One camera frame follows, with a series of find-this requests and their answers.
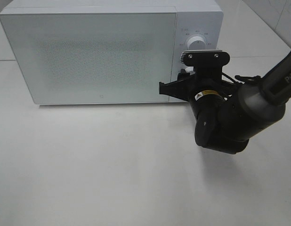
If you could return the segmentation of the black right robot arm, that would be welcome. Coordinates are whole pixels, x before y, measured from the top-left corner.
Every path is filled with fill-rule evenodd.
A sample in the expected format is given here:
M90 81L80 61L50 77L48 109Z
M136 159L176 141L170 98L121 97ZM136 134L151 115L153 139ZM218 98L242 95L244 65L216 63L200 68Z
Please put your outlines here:
M188 50L180 60L193 71L183 69L176 81L160 82L159 93L190 104L198 146L236 154L283 118L291 98L291 51L265 76L253 77L223 73L230 56L222 50Z

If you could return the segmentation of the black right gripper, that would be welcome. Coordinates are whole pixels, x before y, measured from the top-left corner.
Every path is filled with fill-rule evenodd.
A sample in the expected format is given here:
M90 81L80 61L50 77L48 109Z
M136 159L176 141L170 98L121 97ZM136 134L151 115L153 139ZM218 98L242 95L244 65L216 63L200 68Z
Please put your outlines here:
M235 80L222 72L222 67L181 69L178 80L159 82L159 94L187 101L192 108L213 104L219 106L235 92Z

